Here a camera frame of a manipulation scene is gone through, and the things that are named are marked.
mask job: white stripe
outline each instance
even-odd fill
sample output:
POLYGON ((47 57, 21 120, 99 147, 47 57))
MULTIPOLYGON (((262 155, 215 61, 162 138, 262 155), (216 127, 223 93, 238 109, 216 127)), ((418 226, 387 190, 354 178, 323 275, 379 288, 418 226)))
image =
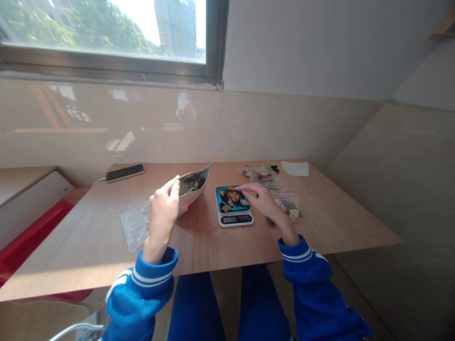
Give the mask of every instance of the white stripe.
POLYGON ((160 284, 163 284, 164 282, 166 282, 171 277, 172 277, 172 273, 165 280, 162 280, 161 282, 154 283, 154 284, 142 284, 142 283, 139 283, 138 280, 134 276, 131 276, 131 279, 133 280, 133 282, 135 282, 140 287, 156 287, 156 286, 158 286, 160 284))
POLYGON ((115 280, 114 284, 112 284, 112 286, 110 287, 110 289, 108 291, 108 294, 106 295, 106 304, 108 303, 108 299, 109 299, 110 294, 112 294, 112 290, 114 290, 114 288, 117 285, 125 284, 127 282, 127 278, 128 278, 128 276, 122 276, 122 277, 119 277, 119 278, 117 278, 115 280))
POLYGON ((314 252, 315 256, 318 257, 318 258, 322 258, 323 260, 325 260, 327 263, 328 263, 328 260, 323 256, 323 255, 320 255, 319 253, 317 252, 314 252))
POLYGON ((307 258, 299 259, 299 260, 289 260, 289 259, 287 259, 286 257, 283 257, 283 258, 284 258, 285 260, 287 260, 287 261, 292 262, 292 263, 303 263, 303 262, 309 260, 312 256, 313 256, 313 253, 310 253, 309 256, 308 256, 307 258))
POLYGON ((120 277, 122 277, 122 276, 124 276, 124 275, 129 276, 129 275, 131 275, 132 273, 133 273, 133 272, 132 272, 130 269, 128 269, 128 270, 122 271, 122 272, 120 273, 120 275, 117 276, 117 278, 120 278, 120 277))
POLYGON ((155 283, 155 282, 159 282, 160 280, 164 279, 164 278, 168 278, 169 275, 172 275, 172 273, 174 272, 174 269, 172 269, 171 272, 169 272, 167 275, 164 275, 164 276, 161 276, 161 277, 158 277, 158 278, 145 278, 145 277, 142 277, 141 275, 139 275, 136 271, 136 267, 133 268, 133 276, 136 277, 136 279, 140 280, 141 282, 144 282, 144 283, 155 283))
POLYGON ((288 256, 284 253, 281 253, 283 255, 283 257, 286 257, 286 258, 289 258, 289 259, 300 259, 300 258, 305 258, 306 256, 308 256, 308 254, 311 252, 311 249, 308 248, 308 251, 306 251, 303 255, 300 255, 300 256, 288 256))

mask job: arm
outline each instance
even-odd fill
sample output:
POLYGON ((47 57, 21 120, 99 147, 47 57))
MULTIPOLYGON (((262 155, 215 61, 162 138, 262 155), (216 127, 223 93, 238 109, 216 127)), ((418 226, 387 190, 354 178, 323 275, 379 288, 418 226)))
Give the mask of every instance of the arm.
POLYGON ((280 229, 282 238, 278 246, 284 259, 284 275, 294 287, 299 340, 362 340, 371 336, 372 331, 365 320, 355 309, 346 306, 343 296, 330 282, 332 268, 329 262, 297 234, 268 190, 256 183, 239 186, 237 190, 243 190, 250 203, 280 229))
POLYGON ((112 318, 104 341, 151 340, 155 314, 174 290, 172 273, 178 252, 168 247, 177 219, 180 184, 169 181, 150 197, 149 236, 133 268, 123 271, 106 296, 112 318))

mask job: hand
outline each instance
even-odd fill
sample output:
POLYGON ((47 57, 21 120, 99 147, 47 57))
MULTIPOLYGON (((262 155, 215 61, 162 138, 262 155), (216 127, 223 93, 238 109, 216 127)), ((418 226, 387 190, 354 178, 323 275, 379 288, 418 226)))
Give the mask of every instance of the hand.
POLYGON ((159 264, 167 249, 179 213, 180 181, 170 180, 157 189, 150 200, 149 235, 144 242, 142 258, 147 263, 159 264))
POLYGON ((300 243, 300 237, 295 231, 291 220, 280 210, 275 199, 266 188, 256 182, 250 182, 236 187, 236 190, 242 191, 251 205, 275 222, 281 231, 284 245, 294 246, 300 243))
POLYGON ((252 204, 259 210, 259 212, 269 217, 270 219, 275 221, 281 219, 282 217, 286 217, 286 215, 276 204, 275 199, 272 197, 269 190, 262 187, 258 183, 250 182, 245 185, 236 187, 236 190, 241 190, 250 204, 252 204))

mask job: leg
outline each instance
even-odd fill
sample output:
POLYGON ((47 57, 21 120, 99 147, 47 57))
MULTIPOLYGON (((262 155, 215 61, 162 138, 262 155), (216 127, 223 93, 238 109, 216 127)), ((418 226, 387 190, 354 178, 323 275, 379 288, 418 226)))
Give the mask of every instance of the leg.
POLYGON ((242 268, 238 340, 291 340, 289 321, 265 264, 242 268))
POLYGON ((180 276, 168 341, 226 341, 210 274, 180 276))

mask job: sky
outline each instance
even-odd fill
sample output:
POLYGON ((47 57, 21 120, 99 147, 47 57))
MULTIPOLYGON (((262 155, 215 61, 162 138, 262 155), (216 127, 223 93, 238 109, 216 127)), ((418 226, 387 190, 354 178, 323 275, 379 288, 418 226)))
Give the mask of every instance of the sky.
MULTIPOLYGON (((205 48, 206 0, 193 1, 196 3, 196 44, 198 47, 205 48)), ((123 13, 139 26, 147 40, 157 46, 160 45, 154 0, 110 0, 110 2, 118 6, 123 13)))

